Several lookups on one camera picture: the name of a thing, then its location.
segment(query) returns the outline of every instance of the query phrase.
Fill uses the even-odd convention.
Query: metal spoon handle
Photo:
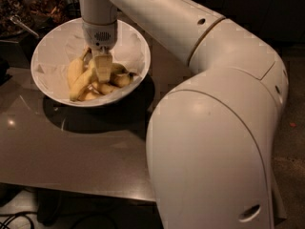
[[[39,39],[39,37],[40,37],[39,34],[38,34],[37,32],[35,32],[35,31],[33,31],[30,27],[28,27],[28,26],[25,25],[24,23],[22,23],[22,22],[20,21],[20,19],[18,18],[18,16],[16,16],[16,15],[11,16],[11,17],[10,17],[10,21],[11,21],[13,24],[15,24],[15,25],[21,27],[21,28],[24,29],[25,31],[31,33],[31,34],[34,35],[37,39]]]

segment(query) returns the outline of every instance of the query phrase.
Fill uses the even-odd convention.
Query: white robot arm
[[[80,0],[85,34],[115,28],[115,5],[194,74],[160,101],[147,133],[164,228],[273,229],[271,156],[288,92],[275,50],[190,0],[106,1]],[[115,36],[104,34],[94,31],[88,43],[110,47]]]

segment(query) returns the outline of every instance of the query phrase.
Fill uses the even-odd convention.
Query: white bowl
[[[31,59],[31,75],[37,87],[51,99],[76,107],[95,107],[116,102],[130,94],[144,79],[151,64],[151,52],[142,34],[118,21],[117,43],[111,50],[113,62],[137,72],[131,85],[93,100],[70,101],[67,68],[87,47],[82,19],[74,19],[50,31],[37,45]]]

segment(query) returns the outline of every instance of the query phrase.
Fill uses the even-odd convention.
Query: table
[[[152,53],[148,76],[106,107],[64,106],[37,89],[30,69],[8,69],[11,79],[0,86],[0,182],[155,201],[147,125],[159,100],[191,73],[145,36]]]

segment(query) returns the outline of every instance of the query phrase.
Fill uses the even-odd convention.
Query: jar
[[[32,14],[49,17],[56,25],[68,21],[65,0],[26,0],[26,2]]]
[[[24,32],[10,21],[16,16],[19,21],[31,28],[34,20],[25,0],[0,0],[0,38],[14,36]]]

